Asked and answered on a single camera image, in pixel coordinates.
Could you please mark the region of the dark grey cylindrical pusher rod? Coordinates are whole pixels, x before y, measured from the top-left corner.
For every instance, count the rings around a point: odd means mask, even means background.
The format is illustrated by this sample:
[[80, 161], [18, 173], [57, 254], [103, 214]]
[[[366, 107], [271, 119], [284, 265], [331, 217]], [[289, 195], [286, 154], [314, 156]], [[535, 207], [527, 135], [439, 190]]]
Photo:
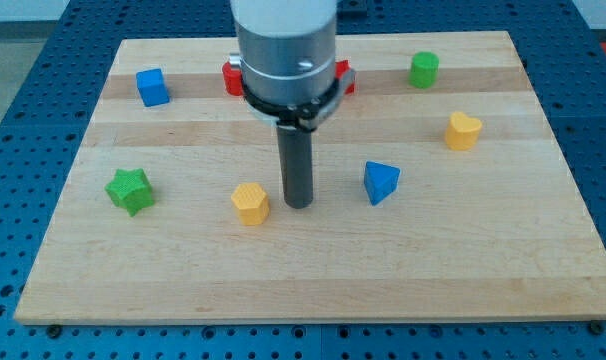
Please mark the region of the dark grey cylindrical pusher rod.
[[313, 201], [311, 134], [278, 127], [277, 140], [284, 201], [291, 208], [305, 208]]

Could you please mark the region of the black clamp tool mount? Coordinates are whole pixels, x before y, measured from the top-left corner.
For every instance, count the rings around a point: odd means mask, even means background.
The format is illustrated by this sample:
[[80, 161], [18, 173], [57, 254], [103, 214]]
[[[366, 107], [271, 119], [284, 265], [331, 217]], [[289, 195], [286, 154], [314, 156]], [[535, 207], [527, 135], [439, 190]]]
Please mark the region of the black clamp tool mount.
[[[241, 56], [237, 53], [229, 55], [228, 62], [241, 70]], [[259, 120], [273, 127], [297, 129], [303, 132], [314, 132], [339, 107], [344, 93], [334, 81], [322, 95], [312, 98], [309, 102], [298, 105], [277, 105], [265, 102], [250, 93], [243, 83], [243, 97], [249, 110]]]

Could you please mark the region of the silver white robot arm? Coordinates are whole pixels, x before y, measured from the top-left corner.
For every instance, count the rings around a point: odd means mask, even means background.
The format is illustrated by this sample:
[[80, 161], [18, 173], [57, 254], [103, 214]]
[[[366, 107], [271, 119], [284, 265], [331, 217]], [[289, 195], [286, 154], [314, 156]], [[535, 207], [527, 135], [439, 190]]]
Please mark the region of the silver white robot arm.
[[285, 203], [313, 201], [311, 134], [339, 107], [355, 80], [336, 74], [334, 0], [231, 0], [243, 96], [277, 130]]

